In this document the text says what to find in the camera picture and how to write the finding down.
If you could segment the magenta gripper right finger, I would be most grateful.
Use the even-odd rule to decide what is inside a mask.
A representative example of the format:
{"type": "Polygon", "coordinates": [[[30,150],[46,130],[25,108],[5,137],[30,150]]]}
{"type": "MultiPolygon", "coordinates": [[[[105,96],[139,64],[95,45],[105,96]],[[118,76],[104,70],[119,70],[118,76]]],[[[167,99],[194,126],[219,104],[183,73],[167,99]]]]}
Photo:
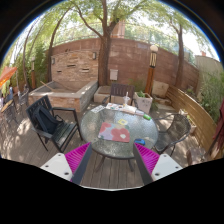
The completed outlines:
{"type": "Polygon", "coordinates": [[[144,185],[182,169],[168,154],[159,155],[137,143],[133,144],[133,154],[144,185]]]}

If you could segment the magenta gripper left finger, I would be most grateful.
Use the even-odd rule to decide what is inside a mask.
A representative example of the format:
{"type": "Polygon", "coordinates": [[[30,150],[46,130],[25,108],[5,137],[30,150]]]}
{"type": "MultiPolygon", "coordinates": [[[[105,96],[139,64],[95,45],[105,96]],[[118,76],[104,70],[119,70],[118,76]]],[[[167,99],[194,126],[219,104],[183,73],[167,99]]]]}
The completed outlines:
{"type": "Polygon", "coordinates": [[[66,154],[57,153],[42,165],[41,169],[79,185],[91,153],[92,145],[88,142],[66,154]]]}

